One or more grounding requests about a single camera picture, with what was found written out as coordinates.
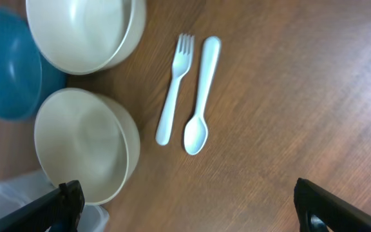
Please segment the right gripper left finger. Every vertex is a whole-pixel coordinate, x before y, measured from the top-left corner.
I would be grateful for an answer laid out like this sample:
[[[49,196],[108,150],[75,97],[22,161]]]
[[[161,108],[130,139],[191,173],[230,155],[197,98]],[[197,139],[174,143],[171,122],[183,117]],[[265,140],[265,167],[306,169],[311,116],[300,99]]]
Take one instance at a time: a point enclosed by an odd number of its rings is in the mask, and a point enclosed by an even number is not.
[[[0,219],[0,232],[76,232],[85,205],[78,180],[59,187]]]

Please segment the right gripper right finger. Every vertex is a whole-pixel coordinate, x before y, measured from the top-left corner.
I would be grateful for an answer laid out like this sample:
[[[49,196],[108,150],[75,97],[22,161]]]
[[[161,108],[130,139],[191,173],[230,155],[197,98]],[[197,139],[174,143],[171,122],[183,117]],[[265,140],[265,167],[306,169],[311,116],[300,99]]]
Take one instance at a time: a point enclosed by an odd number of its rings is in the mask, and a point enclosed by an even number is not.
[[[294,205],[300,231],[371,231],[371,216],[315,183],[299,178]]]

